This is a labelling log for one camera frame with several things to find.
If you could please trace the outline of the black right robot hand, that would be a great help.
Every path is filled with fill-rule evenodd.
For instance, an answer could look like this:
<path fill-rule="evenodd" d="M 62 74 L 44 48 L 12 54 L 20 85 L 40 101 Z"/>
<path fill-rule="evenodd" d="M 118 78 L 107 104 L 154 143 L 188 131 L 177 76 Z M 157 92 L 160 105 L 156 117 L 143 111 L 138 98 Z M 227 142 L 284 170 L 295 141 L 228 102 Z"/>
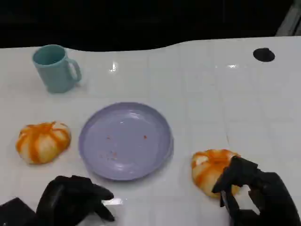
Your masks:
<path fill-rule="evenodd" d="M 259 209 L 240 209 L 231 187 L 249 186 L 249 197 Z M 258 165 L 234 156 L 217 179 L 212 193 L 220 194 L 220 206 L 226 207 L 232 226 L 299 226 L 301 219 L 283 180 L 275 172 L 264 172 Z"/>

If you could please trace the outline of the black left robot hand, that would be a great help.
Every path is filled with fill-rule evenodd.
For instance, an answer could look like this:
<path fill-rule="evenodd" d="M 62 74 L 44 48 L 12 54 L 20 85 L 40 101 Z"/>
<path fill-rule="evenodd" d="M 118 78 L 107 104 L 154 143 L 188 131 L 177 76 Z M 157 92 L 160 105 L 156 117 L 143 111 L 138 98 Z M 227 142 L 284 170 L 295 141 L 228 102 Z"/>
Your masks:
<path fill-rule="evenodd" d="M 57 176 L 45 188 L 36 209 L 36 226 L 76 226 L 91 214 L 113 222 L 115 217 L 102 201 L 113 193 L 91 179 L 80 176 Z"/>

